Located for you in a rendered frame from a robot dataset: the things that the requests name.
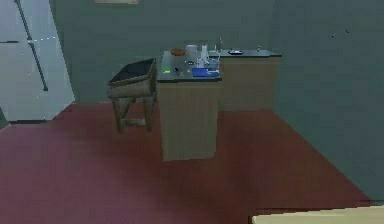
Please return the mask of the white cup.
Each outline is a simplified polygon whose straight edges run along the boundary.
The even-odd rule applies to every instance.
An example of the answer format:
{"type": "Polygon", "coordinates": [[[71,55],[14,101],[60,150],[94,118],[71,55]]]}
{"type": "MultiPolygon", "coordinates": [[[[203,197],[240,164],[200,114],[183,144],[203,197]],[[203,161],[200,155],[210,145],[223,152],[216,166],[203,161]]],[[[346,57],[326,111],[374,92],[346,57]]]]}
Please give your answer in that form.
{"type": "Polygon", "coordinates": [[[190,44],[186,46],[186,54],[190,61],[197,58],[198,47],[196,45],[190,44]]]}

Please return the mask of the blue rectangular tray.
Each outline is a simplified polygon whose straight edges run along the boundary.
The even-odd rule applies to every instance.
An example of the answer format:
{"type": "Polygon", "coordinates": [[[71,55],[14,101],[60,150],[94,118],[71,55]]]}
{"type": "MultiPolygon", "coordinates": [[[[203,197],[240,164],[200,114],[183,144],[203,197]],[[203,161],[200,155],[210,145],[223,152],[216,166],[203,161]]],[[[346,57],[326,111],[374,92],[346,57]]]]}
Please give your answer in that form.
{"type": "Polygon", "coordinates": [[[209,70],[207,68],[193,68],[191,72],[193,77],[217,77],[219,75],[218,70],[209,70]]]}

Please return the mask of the wooden counter with dark top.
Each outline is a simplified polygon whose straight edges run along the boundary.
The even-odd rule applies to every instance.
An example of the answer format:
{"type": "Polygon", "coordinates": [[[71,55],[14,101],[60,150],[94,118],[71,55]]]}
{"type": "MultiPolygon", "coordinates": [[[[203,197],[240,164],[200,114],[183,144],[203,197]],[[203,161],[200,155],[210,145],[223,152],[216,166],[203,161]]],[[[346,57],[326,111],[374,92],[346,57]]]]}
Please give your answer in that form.
{"type": "Polygon", "coordinates": [[[208,159],[216,152],[222,78],[193,77],[191,70],[185,59],[163,53],[157,96],[164,161],[208,159]],[[163,73],[164,68],[170,73],[163,73]]]}
{"type": "Polygon", "coordinates": [[[243,50],[241,55],[223,50],[220,53],[221,109],[271,109],[281,60],[280,53],[269,50],[243,50]]]}

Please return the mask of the clear spray bottle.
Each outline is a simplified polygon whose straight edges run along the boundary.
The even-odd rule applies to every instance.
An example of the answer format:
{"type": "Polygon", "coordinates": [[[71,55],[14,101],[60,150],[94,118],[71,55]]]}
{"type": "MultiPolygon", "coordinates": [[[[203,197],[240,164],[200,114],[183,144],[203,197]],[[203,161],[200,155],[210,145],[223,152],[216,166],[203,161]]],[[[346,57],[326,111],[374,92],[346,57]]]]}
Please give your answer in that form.
{"type": "Polygon", "coordinates": [[[199,68],[204,68],[208,64],[208,46],[207,45],[202,45],[201,46],[201,52],[200,52],[200,57],[198,58],[198,67],[199,68]]]}

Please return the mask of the brown wooden stool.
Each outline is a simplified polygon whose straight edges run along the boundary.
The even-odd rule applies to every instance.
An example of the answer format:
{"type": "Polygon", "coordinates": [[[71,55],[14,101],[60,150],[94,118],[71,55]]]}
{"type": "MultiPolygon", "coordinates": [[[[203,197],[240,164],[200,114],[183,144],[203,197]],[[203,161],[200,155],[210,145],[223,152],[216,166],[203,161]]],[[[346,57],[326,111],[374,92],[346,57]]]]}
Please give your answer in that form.
{"type": "Polygon", "coordinates": [[[109,82],[107,96],[112,102],[118,132],[125,126],[145,126],[152,130],[153,105],[156,101],[156,59],[150,58],[124,66],[109,82]],[[143,99],[144,117],[127,119],[126,115],[138,98],[143,99]]]}

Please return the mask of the white fridge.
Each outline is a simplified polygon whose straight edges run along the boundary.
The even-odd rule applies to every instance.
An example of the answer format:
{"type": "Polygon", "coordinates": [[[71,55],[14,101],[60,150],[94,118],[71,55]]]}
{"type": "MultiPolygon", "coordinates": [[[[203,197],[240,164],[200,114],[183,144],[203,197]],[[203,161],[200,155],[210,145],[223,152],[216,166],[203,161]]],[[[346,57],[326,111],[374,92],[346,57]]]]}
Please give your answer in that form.
{"type": "Polygon", "coordinates": [[[0,109],[10,122],[48,121],[74,101],[50,0],[20,0],[32,40],[14,0],[0,0],[0,109]],[[34,43],[48,91],[43,91],[34,43]]]}

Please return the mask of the pale wooden table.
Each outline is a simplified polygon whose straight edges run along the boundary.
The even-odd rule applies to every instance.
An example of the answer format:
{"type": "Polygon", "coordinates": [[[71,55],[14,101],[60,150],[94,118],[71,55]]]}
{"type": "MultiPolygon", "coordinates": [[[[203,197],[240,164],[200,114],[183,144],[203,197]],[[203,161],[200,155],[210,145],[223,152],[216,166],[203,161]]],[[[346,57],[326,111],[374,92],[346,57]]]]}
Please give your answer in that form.
{"type": "Polygon", "coordinates": [[[384,224],[384,205],[253,216],[252,224],[384,224]]]}

